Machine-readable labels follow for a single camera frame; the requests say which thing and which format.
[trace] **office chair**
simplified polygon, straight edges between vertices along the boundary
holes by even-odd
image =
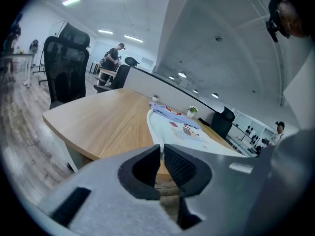
[[[49,109],[85,96],[89,43],[89,35],[69,23],[59,37],[46,39],[43,52],[51,100]]]
[[[139,62],[136,61],[133,57],[126,57],[125,63],[127,65],[121,65],[119,67],[116,77],[114,78],[113,83],[109,87],[103,86],[106,83],[105,80],[96,77],[100,82],[103,82],[103,85],[94,85],[94,88],[97,90],[97,93],[106,92],[113,89],[122,89],[124,87],[130,67],[131,66],[136,67],[137,64],[139,64]]]
[[[228,132],[230,131],[233,121],[235,119],[234,113],[229,110],[228,108],[224,107],[224,110],[222,113],[215,112],[211,128],[223,139],[226,138]]]

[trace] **small plant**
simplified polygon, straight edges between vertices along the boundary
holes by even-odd
[[[191,111],[191,112],[194,113],[194,114],[196,114],[196,113],[198,112],[198,109],[197,109],[196,107],[194,107],[194,106],[190,106],[190,107],[188,108],[188,110]]]

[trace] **floor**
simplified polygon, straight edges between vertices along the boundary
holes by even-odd
[[[44,73],[31,77],[31,86],[22,85],[24,73],[15,73],[16,82],[0,82],[0,151],[12,183],[26,199],[38,204],[41,199],[71,174],[58,154],[59,144],[44,124],[42,113],[49,110],[50,96]],[[86,96],[94,94],[94,74],[86,73]],[[178,189],[173,182],[157,183],[161,204],[176,220]]]

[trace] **cloth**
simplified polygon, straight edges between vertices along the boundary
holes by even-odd
[[[113,60],[118,59],[118,51],[115,48],[110,49],[106,54],[107,55],[110,54]],[[112,70],[112,71],[115,70],[115,64],[107,58],[106,58],[106,61],[102,64],[102,66],[108,70]]]
[[[201,129],[172,121],[153,110],[149,110],[147,123],[154,144],[159,144],[163,153],[164,144],[180,145],[213,154],[244,157],[216,141]]]
[[[173,112],[170,109],[168,109],[168,107],[160,106],[160,105],[157,105],[153,102],[150,102],[149,104],[151,106],[151,109],[154,112],[156,112],[157,114],[159,114],[163,117],[166,117],[170,120],[177,121],[177,122],[180,122],[183,124],[187,124],[191,127],[197,128],[197,129],[201,129],[201,127],[195,121],[188,119],[186,116],[182,115],[181,113]]]
[[[280,141],[282,141],[283,139],[285,138],[284,134],[274,134],[272,137],[271,137],[271,140],[269,142],[269,145],[273,145],[273,146],[276,146],[280,143]]]

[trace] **ceiling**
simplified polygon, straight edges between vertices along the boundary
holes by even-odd
[[[64,6],[66,0],[45,0],[53,9],[68,15],[91,30],[94,37],[105,37],[158,52],[169,0],[80,0]],[[98,30],[112,31],[104,34]],[[139,43],[124,35],[143,40]]]
[[[305,61],[310,38],[273,42],[265,27],[269,0],[188,0],[156,70],[175,83],[187,73],[190,91],[235,105],[231,98],[260,98],[285,105],[283,90]]]

